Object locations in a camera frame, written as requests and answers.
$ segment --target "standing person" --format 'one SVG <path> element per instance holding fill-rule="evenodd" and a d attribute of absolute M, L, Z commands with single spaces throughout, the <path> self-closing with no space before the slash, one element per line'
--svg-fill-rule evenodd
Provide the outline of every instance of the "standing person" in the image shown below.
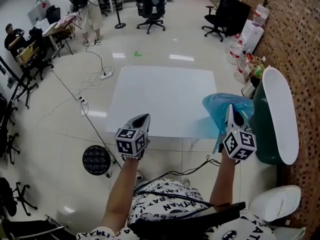
<path fill-rule="evenodd" d="M 11 23 L 9 23 L 5 27 L 5 31 L 7 36 L 4 40 L 4 47 L 11 52 L 14 59 L 18 56 L 18 49 L 26 48 L 28 46 L 27 41 L 24 39 L 25 32 L 20 29 L 14 27 Z"/>
<path fill-rule="evenodd" d="M 102 15 L 98 0 L 88 0 L 85 8 L 80 9 L 82 18 L 83 46 L 89 46 L 88 32 L 94 29 L 97 43 L 101 43 L 100 28 L 103 26 Z"/>
<path fill-rule="evenodd" d="M 135 190 L 138 163 L 137 159 L 125 160 L 107 201 L 101 225 L 90 233 L 77 234 L 77 240 L 276 240 L 271 229 L 248 210 L 241 210 L 239 218 L 230 217 L 224 224 L 208 219 L 210 210 L 199 191 L 178 181 L 160 179 L 146 185 L 144 179 L 138 178 L 140 185 Z M 234 176 L 235 160 L 223 150 L 209 200 L 213 211 L 221 209 L 217 206 L 232 204 Z M 187 218 L 196 220 L 184 224 Z M 134 225 L 139 236 L 133 232 Z"/>

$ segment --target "red brick wall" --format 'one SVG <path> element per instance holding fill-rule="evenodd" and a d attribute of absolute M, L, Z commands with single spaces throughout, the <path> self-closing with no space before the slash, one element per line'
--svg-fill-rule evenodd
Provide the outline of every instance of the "red brick wall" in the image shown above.
<path fill-rule="evenodd" d="M 264 0 L 242 0 L 251 13 Z M 286 77 L 294 100 L 299 155 L 285 168 L 284 184 L 302 188 L 292 216 L 310 235 L 320 225 L 320 0 L 268 0 L 269 19 L 255 53 Z"/>

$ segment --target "white lid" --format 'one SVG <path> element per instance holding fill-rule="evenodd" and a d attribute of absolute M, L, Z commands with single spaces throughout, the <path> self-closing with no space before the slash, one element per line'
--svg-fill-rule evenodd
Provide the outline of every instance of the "white lid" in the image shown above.
<path fill-rule="evenodd" d="M 299 137 L 290 87 L 285 77 L 270 66 L 263 72 L 262 83 L 280 157 L 285 164 L 292 165 L 298 156 Z"/>

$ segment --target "black bag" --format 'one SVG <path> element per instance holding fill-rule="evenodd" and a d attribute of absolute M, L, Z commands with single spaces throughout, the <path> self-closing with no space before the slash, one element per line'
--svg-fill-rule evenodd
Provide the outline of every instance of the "black bag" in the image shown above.
<path fill-rule="evenodd" d="M 89 0 L 73 0 L 73 11 L 78 12 L 80 9 L 85 8 L 88 5 Z"/>

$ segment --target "blue plastic bag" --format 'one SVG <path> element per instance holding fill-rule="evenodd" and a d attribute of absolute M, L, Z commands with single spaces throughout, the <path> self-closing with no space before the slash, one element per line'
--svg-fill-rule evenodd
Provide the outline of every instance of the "blue plastic bag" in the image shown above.
<path fill-rule="evenodd" d="M 254 103 L 251 99 L 230 93 L 208 95 L 202 100 L 202 104 L 219 129 L 219 135 L 212 151 L 213 154 L 217 151 L 221 143 L 221 134 L 226 134 L 225 122 L 229 105 L 232 104 L 235 111 L 238 111 L 244 118 L 247 116 L 249 119 L 255 112 Z"/>

